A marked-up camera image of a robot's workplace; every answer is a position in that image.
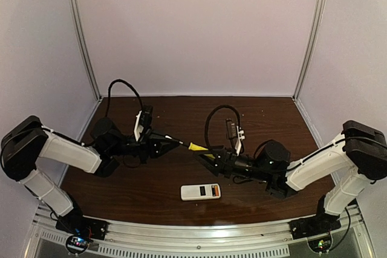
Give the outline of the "white remote control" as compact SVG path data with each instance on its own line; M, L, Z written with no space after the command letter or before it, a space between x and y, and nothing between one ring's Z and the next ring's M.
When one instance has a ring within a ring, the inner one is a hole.
M218 185L220 190L220 185L215 184L196 184L196 185L182 185L180 188L180 196L182 201L201 201L201 200L210 200L210 199L219 199L220 197L212 196L212 185Z

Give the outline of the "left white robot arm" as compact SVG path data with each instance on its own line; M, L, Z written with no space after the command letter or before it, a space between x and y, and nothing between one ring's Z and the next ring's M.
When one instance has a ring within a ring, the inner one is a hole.
M1 167L10 179L26 187L59 217L80 219L83 213L76 202L37 166L39 158L108 177L120 165L118 156L137 157L144 164L183 144L139 124L133 135L124 135L108 117L95 124L91 137L91 143L81 143L44 126L31 115L2 138Z

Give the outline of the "yellow handled screwdriver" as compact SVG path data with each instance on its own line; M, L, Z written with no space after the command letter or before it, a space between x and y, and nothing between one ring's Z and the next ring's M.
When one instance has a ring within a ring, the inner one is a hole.
M164 137L169 139L169 140L177 142L179 145L182 145L182 146L188 148L191 151L207 151L207 148L205 148L203 146L200 146L200 145L197 145L197 144L194 144L194 143L185 143L184 141L181 141L181 140L179 140L177 138L174 138L174 137L172 137L170 135L165 135Z

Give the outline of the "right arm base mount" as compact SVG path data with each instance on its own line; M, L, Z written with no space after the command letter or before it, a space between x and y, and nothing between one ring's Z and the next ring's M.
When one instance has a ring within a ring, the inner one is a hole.
M299 218L289 223L292 238L294 240L306 238L307 245L314 253L323 254L333 247L331 232L341 227L337 217L311 216Z

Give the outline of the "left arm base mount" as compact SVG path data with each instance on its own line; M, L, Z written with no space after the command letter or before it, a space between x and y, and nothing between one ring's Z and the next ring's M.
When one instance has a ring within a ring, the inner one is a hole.
M80 224L73 225L64 218L56 221L56 229L70 234L65 241L65 248L72 255L78 256L88 250L95 240L104 240L108 228L107 221L82 217Z

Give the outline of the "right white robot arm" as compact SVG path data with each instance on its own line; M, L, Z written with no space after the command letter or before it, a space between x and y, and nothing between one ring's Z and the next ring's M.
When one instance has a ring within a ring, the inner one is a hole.
M266 190L287 198L331 173L348 168L341 182L320 198L316 219L335 221L345 207L368 185L386 178L386 137L383 132L354 120L346 121L343 130L327 145L296 161L279 142L268 140L258 146L253 156L241 153L241 143L234 149L215 146L211 149L165 137L194 152L200 163L215 176L238 176L266 183Z

